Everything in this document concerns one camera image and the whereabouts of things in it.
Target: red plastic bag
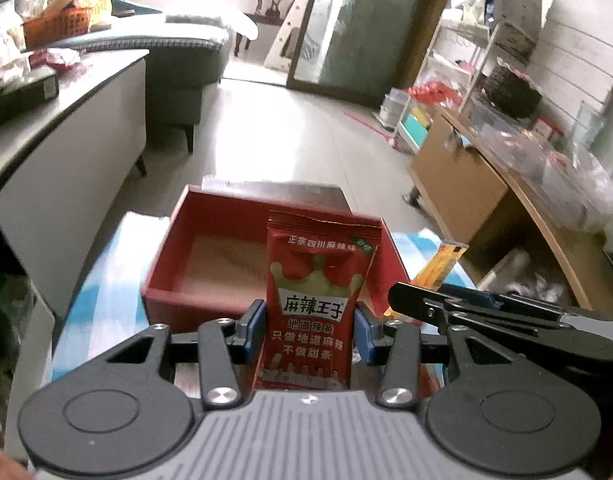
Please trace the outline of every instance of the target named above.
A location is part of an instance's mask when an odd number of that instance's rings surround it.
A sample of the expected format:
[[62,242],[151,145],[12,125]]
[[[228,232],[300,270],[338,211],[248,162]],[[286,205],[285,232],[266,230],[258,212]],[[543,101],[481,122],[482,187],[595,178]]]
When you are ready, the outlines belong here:
[[349,386],[353,310],[380,236],[377,227],[270,214],[267,333],[254,387]]

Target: gray sofa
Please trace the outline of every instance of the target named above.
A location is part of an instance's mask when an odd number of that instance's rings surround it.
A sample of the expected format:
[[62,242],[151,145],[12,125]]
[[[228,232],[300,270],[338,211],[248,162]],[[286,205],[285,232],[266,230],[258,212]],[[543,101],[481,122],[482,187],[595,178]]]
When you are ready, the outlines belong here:
[[112,28],[57,41],[48,46],[75,50],[147,48],[146,120],[180,126],[193,152],[200,123],[202,90],[219,81],[228,62],[231,30],[194,23],[165,23],[163,14],[119,19]]

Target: white label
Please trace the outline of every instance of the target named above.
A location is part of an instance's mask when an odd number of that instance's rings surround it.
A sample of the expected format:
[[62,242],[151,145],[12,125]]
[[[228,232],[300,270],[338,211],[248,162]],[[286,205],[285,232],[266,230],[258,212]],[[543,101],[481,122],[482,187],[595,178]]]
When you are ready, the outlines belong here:
[[280,308],[285,316],[322,317],[335,322],[343,318],[348,298],[311,296],[293,290],[279,288]]

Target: sofa leg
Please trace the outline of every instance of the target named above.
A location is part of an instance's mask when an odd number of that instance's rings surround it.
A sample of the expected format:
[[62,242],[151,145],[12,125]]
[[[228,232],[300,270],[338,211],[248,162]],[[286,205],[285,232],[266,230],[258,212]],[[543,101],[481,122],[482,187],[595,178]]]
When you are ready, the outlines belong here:
[[193,141],[195,137],[195,124],[184,124],[184,133],[187,137],[187,149],[189,153],[193,153]]
[[146,176],[146,166],[144,164],[144,158],[142,157],[142,155],[138,156],[138,160],[136,160],[136,168],[138,168],[138,171],[140,172],[142,177]]

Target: open box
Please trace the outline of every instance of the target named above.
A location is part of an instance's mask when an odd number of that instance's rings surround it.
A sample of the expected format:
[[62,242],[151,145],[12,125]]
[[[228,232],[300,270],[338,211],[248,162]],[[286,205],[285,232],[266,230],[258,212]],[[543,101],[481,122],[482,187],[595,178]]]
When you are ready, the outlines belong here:
[[377,316],[389,306],[389,288],[408,281],[391,234],[379,218],[187,186],[142,286],[149,323],[192,332],[218,317],[238,319],[251,301],[265,298],[267,221],[273,210],[381,228],[380,246],[360,294]]

